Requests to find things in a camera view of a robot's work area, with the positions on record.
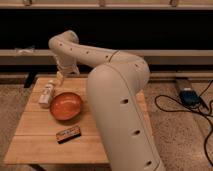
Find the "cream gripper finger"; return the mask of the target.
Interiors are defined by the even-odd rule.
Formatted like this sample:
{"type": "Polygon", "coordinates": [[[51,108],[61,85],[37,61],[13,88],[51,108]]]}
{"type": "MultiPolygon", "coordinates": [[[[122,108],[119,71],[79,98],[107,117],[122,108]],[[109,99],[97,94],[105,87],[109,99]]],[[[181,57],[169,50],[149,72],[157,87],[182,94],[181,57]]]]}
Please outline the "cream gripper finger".
{"type": "Polygon", "coordinates": [[[64,75],[63,75],[60,71],[58,71],[58,72],[56,73],[56,78],[57,78],[57,84],[58,84],[59,86],[62,86],[62,85],[63,85],[63,82],[64,82],[64,75]]]}

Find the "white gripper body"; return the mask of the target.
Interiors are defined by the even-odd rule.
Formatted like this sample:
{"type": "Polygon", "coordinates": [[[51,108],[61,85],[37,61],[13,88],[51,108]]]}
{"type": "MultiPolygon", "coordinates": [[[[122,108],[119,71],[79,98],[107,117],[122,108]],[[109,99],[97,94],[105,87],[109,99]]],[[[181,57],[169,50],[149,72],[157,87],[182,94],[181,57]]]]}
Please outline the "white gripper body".
{"type": "Polygon", "coordinates": [[[79,75],[79,69],[77,67],[77,61],[73,57],[68,56],[55,56],[55,61],[58,70],[64,76],[71,76],[72,74],[79,75]]]}

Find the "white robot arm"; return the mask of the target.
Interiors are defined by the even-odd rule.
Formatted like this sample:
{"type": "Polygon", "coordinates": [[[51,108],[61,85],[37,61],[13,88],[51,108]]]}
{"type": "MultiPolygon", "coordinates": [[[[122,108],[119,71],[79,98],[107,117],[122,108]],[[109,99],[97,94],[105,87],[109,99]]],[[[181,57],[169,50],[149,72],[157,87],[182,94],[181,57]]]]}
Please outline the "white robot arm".
{"type": "Polygon", "coordinates": [[[149,81],[149,66],[137,55],[81,45],[68,30],[49,40],[59,71],[76,73],[78,62],[92,68],[87,100],[112,171],[166,171],[145,125],[136,94],[149,81]]]}

